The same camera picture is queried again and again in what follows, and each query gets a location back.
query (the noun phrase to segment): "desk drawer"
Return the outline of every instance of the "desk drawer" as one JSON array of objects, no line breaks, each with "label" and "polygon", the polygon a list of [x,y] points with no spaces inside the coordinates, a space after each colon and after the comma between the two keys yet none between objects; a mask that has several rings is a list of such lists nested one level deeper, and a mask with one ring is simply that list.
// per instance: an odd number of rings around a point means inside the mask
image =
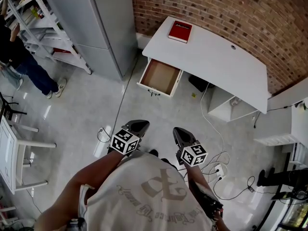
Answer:
[{"label": "desk drawer", "polygon": [[137,83],[154,95],[172,97],[183,71],[149,58],[140,81]]}]

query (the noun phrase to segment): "power strip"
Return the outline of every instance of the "power strip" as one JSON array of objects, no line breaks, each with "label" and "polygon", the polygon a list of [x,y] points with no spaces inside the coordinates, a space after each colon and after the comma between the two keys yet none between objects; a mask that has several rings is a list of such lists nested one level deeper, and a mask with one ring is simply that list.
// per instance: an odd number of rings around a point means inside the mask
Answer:
[{"label": "power strip", "polygon": [[217,166],[215,166],[214,169],[215,169],[215,171],[218,170],[218,172],[216,172],[217,179],[219,179],[220,177],[221,177],[221,180],[225,178],[225,174],[222,170],[221,164],[218,164]]},{"label": "power strip", "polygon": [[100,141],[98,141],[96,148],[94,150],[94,156],[97,157],[97,158],[100,158],[100,157],[107,154],[107,152],[108,152],[107,146],[111,142],[111,141],[108,141],[111,137],[111,126],[107,125],[106,128],[105,128],[105,131],[103,130],[103,128],[100,128],[98,130],[97,137],[100,139]]}]

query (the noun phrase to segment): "black chair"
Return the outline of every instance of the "black chair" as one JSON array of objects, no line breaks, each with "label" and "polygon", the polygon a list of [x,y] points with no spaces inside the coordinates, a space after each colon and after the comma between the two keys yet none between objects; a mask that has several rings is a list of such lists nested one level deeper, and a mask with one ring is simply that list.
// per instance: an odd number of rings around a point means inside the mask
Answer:
[{"label": "black chair", "polygon": [[1,92],[0,92],[0,105],[1,105],[0,119],[1,119],[2,116],[4,116],[7,120],[11,120],[13,114],[24,114],[24,115],[27,114],[27,113],[25,113],[25,112],[13,110],[13,109],[10,107],[10,104],[19,104],[19,103],[15,103],[15,102],[9,103],[9,102],[7,102],[7,101],[4,99],[3,95],[1,94]]}]

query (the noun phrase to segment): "hand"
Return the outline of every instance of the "hand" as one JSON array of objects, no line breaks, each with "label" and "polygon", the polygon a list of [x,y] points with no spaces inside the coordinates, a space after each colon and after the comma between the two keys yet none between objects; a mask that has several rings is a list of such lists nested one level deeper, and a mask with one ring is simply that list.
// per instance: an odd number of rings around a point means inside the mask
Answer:
[{"label": "hand", "polygon": [[20,26],[19,23],[17,23],[14,29],[11,31],[11,42],[15,41],[15,38],[17,37],[19,31],[20,31]]}]

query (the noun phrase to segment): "gray refrigerator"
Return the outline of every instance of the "gray refrigerator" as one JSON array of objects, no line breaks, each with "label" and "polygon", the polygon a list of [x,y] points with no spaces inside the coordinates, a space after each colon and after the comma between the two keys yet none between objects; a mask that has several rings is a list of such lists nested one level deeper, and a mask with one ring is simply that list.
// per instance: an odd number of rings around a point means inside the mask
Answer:
[{"label": "gray refrigerator", "polygon": [[47,2],[89,68],[121,80],[137,53],[132,0]]}]

